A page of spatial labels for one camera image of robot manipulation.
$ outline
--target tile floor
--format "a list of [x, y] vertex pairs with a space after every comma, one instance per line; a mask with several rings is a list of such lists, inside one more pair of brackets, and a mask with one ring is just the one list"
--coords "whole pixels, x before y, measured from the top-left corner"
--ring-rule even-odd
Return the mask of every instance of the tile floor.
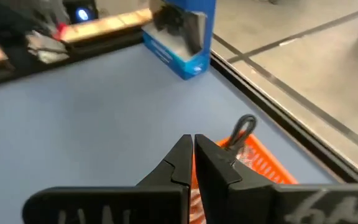
[[[240, 52], [358, 12], [354, 0], [217, 0], [214, 32]], [[236, 56], [213, 41], [225, 59]], [[232, 65], [358, 167], [358, 15]]]

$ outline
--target orange mesh bag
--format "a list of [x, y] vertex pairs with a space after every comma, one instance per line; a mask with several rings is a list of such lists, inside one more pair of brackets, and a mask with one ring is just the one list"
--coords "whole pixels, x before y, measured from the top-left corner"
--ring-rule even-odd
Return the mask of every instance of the orange mesh bag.
[[[229, 138], [217, 142], [218, 146], [225, 146]], [[297, 184], [298, 182], [281, 165], [281, 163], [270, 153], [258, 139], [250, 134], [245, 140], [245, 147], [241, 150], [237, 159], [244, 165], [250, 167], [258, 174], [270, 179], [278, 184]], [[206, 223], [203, 204], [201, 203], [200, 190], [196, 178], [195, 157], [193, 155], [193, 172], [191, 180], [191, 198], [190, 198], [190, 224]]]

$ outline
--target blue box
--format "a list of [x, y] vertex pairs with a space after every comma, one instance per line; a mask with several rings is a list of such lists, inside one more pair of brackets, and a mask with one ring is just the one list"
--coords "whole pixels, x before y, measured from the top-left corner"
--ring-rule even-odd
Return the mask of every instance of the blue box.
[[216, 0], [150, 0], [153, 21], [144, 42], [161, 61], [187, 80], [209, 67]]

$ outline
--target metal frame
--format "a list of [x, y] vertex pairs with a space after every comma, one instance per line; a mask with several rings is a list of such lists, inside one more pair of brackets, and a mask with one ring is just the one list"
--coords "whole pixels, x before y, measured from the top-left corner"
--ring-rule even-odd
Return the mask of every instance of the metal frame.
[[[141, 26], [120, 30], [112, 35], [105, 35], [97, 39], [76, 44], [72, 48], [69, 59], [49, 65], [34, 65], [18, 70], [9, 78], [0, 80], [0, 83], [20, 77], [58, 68], [87, 58], [95, 57], [114, 50], [123, 49], [142, 43]], [[267, 113], [287, 134], [291, 135], [299, 144], [305, 147], [312, 155], [329, 167], [339, 178], [347, 183], [358, 183], [358, 169], [344, 160], [333, 149], [327, 146], [320, 138], [303, 127], [295, 118], [274, 103], [268, 96], [259, 91], [253, 84], [242, 78], [223, 58], [212, 51], [211, 65], [228, 79], [236, 88], [245, 94], [255, 105]]]

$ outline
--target blue light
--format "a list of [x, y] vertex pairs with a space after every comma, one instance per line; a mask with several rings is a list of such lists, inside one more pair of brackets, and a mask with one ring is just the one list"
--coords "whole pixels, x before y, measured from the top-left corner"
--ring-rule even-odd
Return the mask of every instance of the blue light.
[[81, 21], [87, 21], [88, 19], [90, 19], [90, 16], [88, 15], [86, 9], [79, 8], [77, 9], [76, 14], [77, 14], [77, 18]]

